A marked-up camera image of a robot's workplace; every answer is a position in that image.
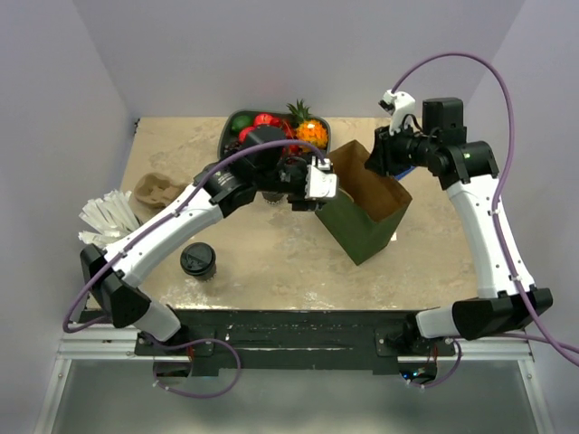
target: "beige table surface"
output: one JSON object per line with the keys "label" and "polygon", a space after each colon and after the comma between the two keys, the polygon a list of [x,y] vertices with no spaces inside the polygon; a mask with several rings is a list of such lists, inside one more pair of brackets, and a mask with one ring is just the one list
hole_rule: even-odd
{"label": "beige table surface", "polygon": [[[332,148],[357,139],[368,149],[383,118],[328,118]],[[215,161],[225,118],[142,118],[122,186],[148,172],[191,182]],[[217,274],[199,283],[180,268],[176,250],[141,289],[176,308],[417,309],[476,296],[470,251],[460,220],[438,181],[425,170],[403,179],[413,196],[397,241],[357,267],[313,213],[284,203],[254,203],[197,234],[212,245]],[[151,211],[132,201],[142,220]]]}

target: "bowl of fruit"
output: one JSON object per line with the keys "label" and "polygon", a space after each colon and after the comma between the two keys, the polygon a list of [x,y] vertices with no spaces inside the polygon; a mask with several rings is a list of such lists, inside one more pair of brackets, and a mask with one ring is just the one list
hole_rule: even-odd
{"label": "bowl of fruit", "polygon": [[[303,99],[299,99],[295,105],[287,106],[287,113],[257,110],[239,110],[233,113],[227,119],[219,140],[219,158],[241,148],[248,133],[259,125],[280,128],[287,138],[303,140],[324,153],[329,152],[330,131],[326,120],[312,116]],[[298,145],[288,146],[284,150],[286,156],[300,156],[307,152],[310,152],[309,148]]]}

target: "white metal frame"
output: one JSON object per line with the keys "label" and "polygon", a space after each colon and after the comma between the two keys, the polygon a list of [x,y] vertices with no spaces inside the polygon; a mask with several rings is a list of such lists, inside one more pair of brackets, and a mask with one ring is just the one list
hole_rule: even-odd
{"label": "white metal frame", "polygon": [[[74,360],[158,360],[186,361],[186,356],[137,356],[134,353],[138,330],[135,327],[122,329],[112,325],[94,325],[74,335],[65,335],[61,340],[56,363],[52,370],[43,409],[34,434],[52,432],[56,414],[64,392],[64,386]],[[477,341],[460,340],[463,360],[471,361],[517,361],[525,384],[529,405],[540,434],[554,432],[546,401],[536,380],[535,364],[528,343],[515,339],[486,337]],[[400,362],[420,362],[424,357],[399,357]],[[454,357],[439,357],[439,360],[454,360]]]}

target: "gray wall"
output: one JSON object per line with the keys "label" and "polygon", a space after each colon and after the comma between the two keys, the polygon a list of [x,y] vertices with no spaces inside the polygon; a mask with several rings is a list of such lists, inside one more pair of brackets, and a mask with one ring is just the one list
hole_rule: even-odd
{"label": "gray wall", "polygon": [[[528,268],[555,304],[542,317],[564,342],[579,344],[579,3],[527,0],[493,63],[514,99],[517,152],[505,207]],[[484,138],[501,162],[507,149],[505,105],[487,74],[467,109],[470,138]],[[579,425],[577,368],[534,345],[539,381],[558,433]]]}
{"label": "gray wall", "polygon": [[[523,0],[74,0],[132,112],[229,115],[306,98],[324,116],[381,116],[411,64],[444,50],[487,58]],[[408,90],[468,100],[482,70],[445,61]]]}
{"label": "gray wall", "polygon": [[0,432],[32,432],[82,282],[87,199],[119,181],[128,112],[69,0],[0,5]]}

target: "open cardboard box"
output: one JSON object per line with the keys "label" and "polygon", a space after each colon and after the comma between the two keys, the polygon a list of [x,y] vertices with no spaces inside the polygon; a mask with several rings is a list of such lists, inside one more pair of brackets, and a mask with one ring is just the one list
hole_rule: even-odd
{"label": "open cardboard box", "polygon": [[340,191],[338,198],[316,215],[360,265],[388,245],[413,198],[392,177],[364,168],[370,154],[356,140],[327,156],[345,193]]}

